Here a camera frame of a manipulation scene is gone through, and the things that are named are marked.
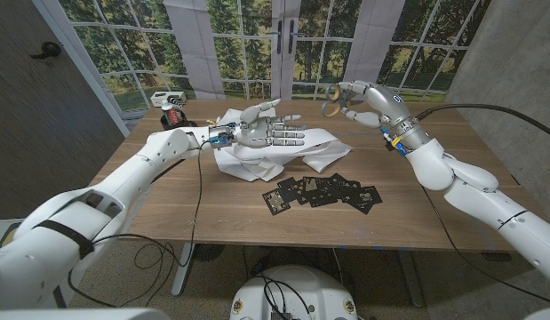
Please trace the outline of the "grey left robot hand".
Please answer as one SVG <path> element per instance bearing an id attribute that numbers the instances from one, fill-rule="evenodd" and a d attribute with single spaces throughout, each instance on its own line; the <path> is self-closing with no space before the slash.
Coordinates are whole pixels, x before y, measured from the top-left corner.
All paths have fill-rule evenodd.
<path id="1" fill-rule="evenodd" d="M 299 120 L 301 115 L 261 115 L 274 109 L 280 102 L 280 99 L 261 102 L 245 109 L 238 121 L 211 126 L 207 142 L 213 148 L 230 147 L 235 144 L 247 148 L 303 146 L 305 126 L 288 124 Z"/>

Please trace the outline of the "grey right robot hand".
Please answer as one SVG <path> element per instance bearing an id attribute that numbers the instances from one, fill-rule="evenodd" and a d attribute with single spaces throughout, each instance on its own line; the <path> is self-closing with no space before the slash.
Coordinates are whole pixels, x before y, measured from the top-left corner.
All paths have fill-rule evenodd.
<path id="1" fill-rule="evenodd" d="M 360 80 L 339 82 L 337 87 L 340 110 L 345 117 L 369 128 L 387 127 L 389 142 L 393 147 L 401 145 L 410 153 L 431 141 L 403 99 L 388 87 Z M 365 98 L 374 112 L 354 111 L 347 105 L 358 95 Z"/>

